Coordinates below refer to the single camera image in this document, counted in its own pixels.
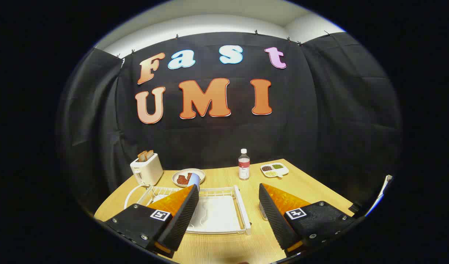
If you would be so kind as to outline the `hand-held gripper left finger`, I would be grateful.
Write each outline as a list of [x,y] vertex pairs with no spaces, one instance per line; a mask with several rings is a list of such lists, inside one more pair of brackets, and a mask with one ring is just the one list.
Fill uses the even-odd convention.
[[199,202],[196,184],[144,206],[132,204],[104,221],[120,238],[152,252],[172,258]]

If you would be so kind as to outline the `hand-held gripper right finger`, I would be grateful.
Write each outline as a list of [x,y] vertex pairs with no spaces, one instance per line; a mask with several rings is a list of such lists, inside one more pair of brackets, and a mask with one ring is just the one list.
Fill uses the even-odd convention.
[[265,183],[259,185],[258,198],[285,254],[325,245],[356,222],[328,202],[309,203]]

